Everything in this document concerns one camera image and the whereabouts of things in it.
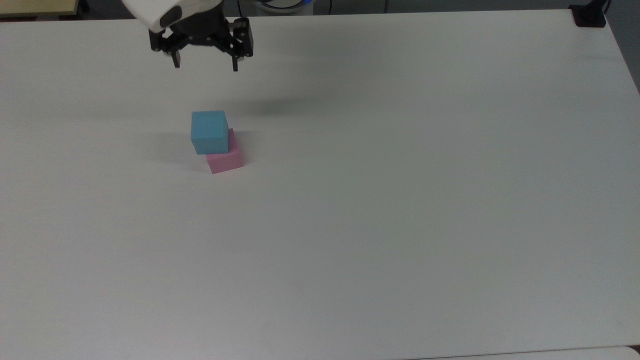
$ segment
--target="pink block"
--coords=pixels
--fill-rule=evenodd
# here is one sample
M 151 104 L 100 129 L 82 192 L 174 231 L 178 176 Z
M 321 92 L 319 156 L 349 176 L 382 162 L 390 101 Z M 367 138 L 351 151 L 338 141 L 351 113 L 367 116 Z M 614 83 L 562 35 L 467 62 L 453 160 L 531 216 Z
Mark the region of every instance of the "pink block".
M 208 154 L 207 162 L 212 174 L 243 166 L 242 154 L 233 129 L 229 129 L 229 152 L 227 154 Z

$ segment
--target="blue cube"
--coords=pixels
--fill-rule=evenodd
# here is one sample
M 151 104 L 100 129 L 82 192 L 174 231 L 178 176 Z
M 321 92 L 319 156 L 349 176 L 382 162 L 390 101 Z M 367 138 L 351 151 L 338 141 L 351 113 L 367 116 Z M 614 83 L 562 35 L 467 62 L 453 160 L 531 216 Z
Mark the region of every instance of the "blue cube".
M 229 152 L 229 125 L 224 111 L 191 113 L 191 142 L 196 154 Z

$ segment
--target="table surface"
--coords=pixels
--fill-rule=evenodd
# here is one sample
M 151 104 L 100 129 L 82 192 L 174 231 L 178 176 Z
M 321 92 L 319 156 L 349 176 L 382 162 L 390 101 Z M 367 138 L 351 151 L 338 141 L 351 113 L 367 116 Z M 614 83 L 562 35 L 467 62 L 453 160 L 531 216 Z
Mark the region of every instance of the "table surface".
M 640 343 L 640 97 L 566 10 L 0 24 L 0 359 Z M 246 166 L 207 173 L 191 111 Z
M 78 0 L 0 0 L 0 16 L 74 15 Z
M 640 360 L 628 347 L 526 352 L 519 354 L 449 357 L 450 360 Z

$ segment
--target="foam block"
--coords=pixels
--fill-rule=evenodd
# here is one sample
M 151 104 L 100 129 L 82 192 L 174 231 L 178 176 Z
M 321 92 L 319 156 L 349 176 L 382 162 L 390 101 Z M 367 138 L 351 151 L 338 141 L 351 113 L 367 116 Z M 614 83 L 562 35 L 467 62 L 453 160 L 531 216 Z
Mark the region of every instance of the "foam block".
M 229 126 L 224 111 L 191 113 L 191 143 L 196 154 L 229 152 Z
M 208 154 L 207 162 L 212 174 L 243 166 L 242 154 L 233 129 L 229 129 L 229 152 L 226 154 Z

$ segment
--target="black cable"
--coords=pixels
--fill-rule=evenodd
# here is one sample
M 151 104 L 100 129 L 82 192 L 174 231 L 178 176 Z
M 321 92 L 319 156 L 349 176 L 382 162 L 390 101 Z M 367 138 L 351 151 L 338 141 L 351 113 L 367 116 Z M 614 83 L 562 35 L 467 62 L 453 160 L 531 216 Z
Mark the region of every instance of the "black cable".
M 609 7 L 611 6 L 611 0 L 607 3 L 607 7 L 604 8 L 603 13 L 607 13 L 609 11 Z

